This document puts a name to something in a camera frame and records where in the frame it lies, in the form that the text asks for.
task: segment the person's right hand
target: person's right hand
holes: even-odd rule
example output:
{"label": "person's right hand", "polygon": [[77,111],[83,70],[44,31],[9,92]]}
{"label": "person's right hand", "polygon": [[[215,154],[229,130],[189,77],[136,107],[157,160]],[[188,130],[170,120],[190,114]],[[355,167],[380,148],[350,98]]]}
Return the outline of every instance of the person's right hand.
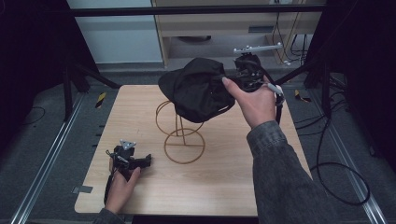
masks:
{"label": "person's right hand", "polygon": [[276,118],[275,95],[265,84],[254,92],[242,91],[232,80],[222,79],[225,89],[241,106],[242,113],[251,129]]}
{"label": "person's right hand", "polygon": [[128,203],[129,198],[131,198],[131,195],[134,192],[134,186],[136,185],[139,176],[140,167],[134,169],[129,181],[127,181],[125,177],[117,171],[114,174],[110,191],[108,192],[105,209],[114,214],[117,214],[121,210],[121,208],[126,203]]}

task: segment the gray floor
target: gray floor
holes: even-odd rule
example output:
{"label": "gray floor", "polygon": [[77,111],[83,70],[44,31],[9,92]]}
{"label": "gray floor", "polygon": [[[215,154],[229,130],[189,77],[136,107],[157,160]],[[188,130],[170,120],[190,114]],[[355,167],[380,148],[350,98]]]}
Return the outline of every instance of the gray floor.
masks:
{"label": "gray floor", "polygon": [[[162,71],[150,71],[147,68],[145,72],[131,71],[122,74],[103,73],[103,75],[120,84],[156,84],[164,72],[180,68],[194,57],[218,60],[224,63],[229,72],[232,72],[233,59],[236,57],[233,55],[234,48],[263,45],[265,41],[259,35],[212,36],[212,39],[207,42],[186,42],[175,38],[172,44],[170,63]],[[260,58],[263,67],[268,69],[274,79],[286,75],[291,69],[300,65],[299,62],[291,65],[277,64],[271,52],[261,52]],[[307,103],[294,98],[294,91],[297,89],[311,98],[313,98],[313,93],[318,92],[317,89],[306,91],[302,86],[303,80],[304,74],[294,78],[283,87],[295,122],[313,118],[320,113],[315,103]],[[100,134],[103,126],[106,125],[106,119],[118,91],[111,90],[91,78],[89,81],[92,85],[89,93],[81,95],[74,90],[75,99],[79,96],[83,97],[81,109],[43,189],[36,198],[35,206],[29,216],[31,223],[62,223],[61,220],[68,221],[68,223],[81,223],[90,222],[95,216],[82,215],[74,211],[77,194],[71,191],[73,187],[82,185],[95,151],[95,145],[100,140]],[[106,92],[106,99],[102,107],[94,108],[99,94],[103,91]],[[342,95],[334,96],[334,103],[339,100],[343,100]],[[9,146],[12,153],[1,160],[0,223],[8,223],[16,212],[61,129],[64,119],[63,87],[56,86],[38,94],[35,98],[35,106],[37,108],[32,109],[31,114],[26,118],[27,123],[33,123],[20,127],[20,132],[12,139]],[[342,138],[347,152],[360,173],[369,183],[375,201],[387,222],[396,223],[396,174],[390,170],[385,160],[369,155],[369,145],[353,116],[347,112],[347,104],[337,108],[333,112],[332,119],[335,130]],[[301,127],[303,124],[296,123],[295,125]],[[318,122],[308,128],[298,130],[298,134],[317,133],[322,130],[323,125],[323,122]],[[301,135],[300,140],[309,166],[315,165],[319,134]],[[326,132],[323,140],[320,160],[340,161],[329,132]],[[324,182],[338,196],[349,201],[358,200],[345,170],[325,167],[321,169],[321,172]],[[314,180],[318,182],[316,173],[312,174]],[[343,223],[372,223],[364,207],[346,205],[333,197],[330,198]]]}

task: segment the wire stand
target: wire stand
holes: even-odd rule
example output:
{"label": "wire stand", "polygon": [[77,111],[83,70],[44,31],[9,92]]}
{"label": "wire stand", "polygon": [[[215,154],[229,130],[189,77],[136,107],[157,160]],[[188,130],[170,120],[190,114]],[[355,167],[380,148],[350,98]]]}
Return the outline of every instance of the wire stand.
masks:
{"label": "wire stand", "polygon": [[[205,139],[204,137],[198,132],[198,130],[200,130],[202,128],[202,126],[204,125],[204,123],[201,123],[201,125],[196,128],[196,129],[192,129],[192,128],[185,128],[183,125],[183,120],[181,118],[180,115],[178,115],[177,113],[175,113],[175,130],[168,133],[166,132],[163,128],[160,127],[160,124],[158,122],[158,116],[160,114],[160,112],[162,111],[162,109],[166,106],[169,105],[171,102],[170,101],[165,101],[163,103],[161,103],[156,110],[155,113],[155,123],[157,124],[158,129],[160,129],[161,132],[165,133],[167,135],[164,143],[163,143],[163,149],[165,152],[165,155],[167,158],[169,158],[169,160],[178,163],[178,164],[189,164],[192,162],[197,161],[198,159],[201,158],[201,156],[204,154],[205,151]],[[187,137],[188,136],[193,136],[196,135],[198,136],[202,143],[201,144],[190,144],[187,141]],[[176,138],[178,141],[180,141],[181,143],[171,143],[169,140],[171,138]],[[195,157],[192,160],[188,160],[188,161],[180,161],[180,160],[176,160],[175,158],[173,158],[168,149],[169,147],[193,147],[193,148],[200,148],[201,152],[200,154]]]}

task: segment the gray sleeve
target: gray sleeve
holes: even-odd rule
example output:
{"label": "gray sleeve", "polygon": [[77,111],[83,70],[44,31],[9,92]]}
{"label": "gray sleeve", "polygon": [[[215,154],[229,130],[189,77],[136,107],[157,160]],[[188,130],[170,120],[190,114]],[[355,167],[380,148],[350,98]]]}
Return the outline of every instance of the gray sleeve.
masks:
{"label": "gray sleeve", "polygon": [[92,224],[124,224],[124,222],[114,213],[102,208]]}
{"label": "gray sleeve", "polygon": [[325,192],[303,169],[276,121],[253,129],[247,142],[261,224],[338,222]]}

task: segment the wooden table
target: wooden table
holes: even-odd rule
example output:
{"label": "wooden table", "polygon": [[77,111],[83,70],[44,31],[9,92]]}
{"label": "wooden table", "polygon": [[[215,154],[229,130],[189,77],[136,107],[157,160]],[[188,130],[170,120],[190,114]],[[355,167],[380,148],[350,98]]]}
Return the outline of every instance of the wooden table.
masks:
{"label": "wooden table", "polygon": [[[122,86],[113,105],[103,135],[92,158],[84,186],[91,193],[80,193],[75,205],[78,213],[99,213],[109,175],[109,157],[120,139],[136,141],[134,156],[153,160],[142,174],[124,214],[255,217],[256,203],[252,182],[252,156],[246,135],[250,128],[238,104],[209,121],[198,131],[205,139],[203,156],[190,164],[170,161],[163,149],[166,134],[157,127],[157,106],[167,99],[158,86]],[[172,104],[159,113],[159,124],[169,132],[175,129]],[[184,127],[197,124],[183,120]],[[283,107],[281,128],[294,147],[304,169],[309,169],[295,131],[288,106]],[[178,160],[189,160],[198,149],[170,150]]]}

